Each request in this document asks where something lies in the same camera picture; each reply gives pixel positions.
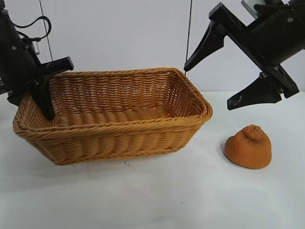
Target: cable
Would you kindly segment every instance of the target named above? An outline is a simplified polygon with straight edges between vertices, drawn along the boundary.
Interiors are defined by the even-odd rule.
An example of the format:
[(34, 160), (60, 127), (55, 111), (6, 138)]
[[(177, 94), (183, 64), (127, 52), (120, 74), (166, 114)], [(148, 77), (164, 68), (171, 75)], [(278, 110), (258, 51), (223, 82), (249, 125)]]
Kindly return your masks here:
[[(41, 15), (44, 16), (41, 0), (39, 0), (39, 4), (40, 4)], [(46, 26), (46, 22), (45, 21), (43, 21), (43, 25), (44, 25), (44, 30), (47, 33), (47, 26)], [(51, 61), (53, 61), (53, 55), (52, 55), (52, 51), (51, 51), (50, 40), (49, 40), (48, 34), (47, 34), (47, 43), (48, 43), (48, 47), (49, 47), (49, 53), (50, 53)]]
[(42, 36), (42, 37), (29, 38), (29, 37), (28, 37), (27, 35), (25, 35), (24, 33), (18, 32), (18, 34), (20, 34), (20, 35), (26, 37), (26, 38), (29, 39), (31, 42), (32, 42), (32, 41), (39, 42), (41, 39), (47, 37), (47, 36), (50, 34), (51, 30), (52, 30), (51, 21), (50, 21), (49, 18), (47, 18), (46, 16), (40, 16), (40, 17), (38, 17), (35, 21), (33, 21), (31, 24), (24, 25), (24, 26), (17, 25), (17, 24), (15, 24), (15, 23), (13, 23), (13, 22), (11, 21), (11, 19), (10, 19), (9, 16), (7, 16), (7, 19), (8, 19), (8, 21), (9, 21), (13, 26), (15, 26), (15, 27), (17, 27), (17, 28), (20, 28), (20, 29), (28, 28), (28, 27), (32, 26), (33, 24), (35, 24), (35, 23), (36, 23), (37, 21), (39, 21), (39, 20), (46, 21), (46, 22), (48, 23), (48, 31), (47, 31), (46, 34), (45, 34), (44, 36)]
[(192, 8), (193, 8), (193, 0), (191, 0), (191, 5), (190, 5), (189, 28), (187, 32), (187, 47), (186, 47), (185, 62), (187, 62), (187, 56), (189, 54), (190, 33), (191, 33), (191, 23), (192, 23)]

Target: robotic arm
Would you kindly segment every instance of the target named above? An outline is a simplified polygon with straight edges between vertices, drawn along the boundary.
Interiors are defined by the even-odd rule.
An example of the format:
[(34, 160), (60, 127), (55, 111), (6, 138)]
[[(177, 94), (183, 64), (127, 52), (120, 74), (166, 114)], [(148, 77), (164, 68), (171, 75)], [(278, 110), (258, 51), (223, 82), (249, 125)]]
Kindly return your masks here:
[(235, 44), (262, 70), (260, 77), (231, 97), (228, 109), (277, 103), (281, 94), (289, 98), (299, 92), (281, 63), (305, 49), (305, 0), (242, 0), (255, 21), (245, 26), (222, 3), (210, 12), (210, 24), (184, 69), (191, 70), (200, 61), (221, 49), (224, 38)]
[(0, 94), (8, 93), (8, 101), (19, 106), (25, 93), (29, 93), (49, 120), (55, 116), (50, 96), (49, 77), (73, 70), (69, 57), (41, 64), (37, 58), (37, 42), (42, 38), (30, 38), (15, 27), (27, 28), (38, 20), (46, 20), (51, 31), (51, 22), (41, 16), (28, 26), (14, 24), (0, 0)]
[[(191, 70), (200, 61), (224, 46), (230, 37), (237, 46), (262, 70), (260, 77), (228, 100), (228, 109), (252, 104), (277, 103), (281, 94), (286, 98), (299, 92), (295, 82), (281, 63), (305, 49), (305, 0), (242, 0), (255, 21), (245, 26), (222, 3), (210, 12), (209, 27), (199, 46), (185, 63)], [(51, 22), (46, 37), (51, 31)], [(73, 70), (69, 57), (40, 63), (36, 43), (42, 38), (30, 38), (17, 28), (31, 26), (14, 24), (0, 0), (0, 94), (8, 93), (8, 101), (19, 106), (25, 93), (49, 120), (55, 116), (50, 96), (50, 76)]]

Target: white wall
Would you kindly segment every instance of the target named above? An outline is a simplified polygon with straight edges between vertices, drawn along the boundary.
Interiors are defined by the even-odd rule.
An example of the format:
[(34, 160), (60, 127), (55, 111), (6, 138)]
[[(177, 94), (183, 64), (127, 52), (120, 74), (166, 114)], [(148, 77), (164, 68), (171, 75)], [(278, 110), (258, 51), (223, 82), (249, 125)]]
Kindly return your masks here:
[(77, 71), (183, 68), (186, 0), (44, 0), (55, 58)]
[[(240, 0), (222, 2), (245, 24), (253, 18)], [(189, 56), (208, 26), (208, 14), (218, 1), (193, 0)], [(12, 20), (28, 24), (40, 15), (38, 0), (6, 1)], [(173, 66), (183, 70), (190, 0), (42, 0), (51, 19), (54, 59), (70, 56), (76, 71), (124, 70)], [(42, 22), (25, 30), (45, 33)], [(50, 60), (41, 41), (42, 62)], [(305, 90), (305, 52), (283, 66)], [(260, 70), (229, 39), (187, 75), (201, 91), (236, 91), (254, 81)]]

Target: wicker basket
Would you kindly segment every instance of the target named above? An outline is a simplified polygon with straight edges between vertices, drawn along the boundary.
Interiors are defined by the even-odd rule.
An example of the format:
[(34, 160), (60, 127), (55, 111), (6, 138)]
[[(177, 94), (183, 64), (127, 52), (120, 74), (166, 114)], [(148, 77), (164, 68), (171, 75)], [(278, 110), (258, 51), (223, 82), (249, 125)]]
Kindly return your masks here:
[(27, 95), (13, 127), (57, 165), (174, 152), (213, 114), (174, 68), (62, 73), (51, 95), (53, 121)]

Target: screw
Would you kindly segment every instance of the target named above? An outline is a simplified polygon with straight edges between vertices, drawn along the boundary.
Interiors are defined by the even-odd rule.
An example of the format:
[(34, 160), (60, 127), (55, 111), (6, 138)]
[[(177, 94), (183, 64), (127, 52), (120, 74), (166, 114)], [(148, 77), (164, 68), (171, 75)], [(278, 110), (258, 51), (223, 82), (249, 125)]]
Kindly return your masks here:
[(260, 73), (259, 76), (260, 76), (261, 78), (266, 78), (266, 77), (267, 77), (266, 73)]
[(9, 12), (7, 10), (1, 10), (1, 13), (8, 14)]

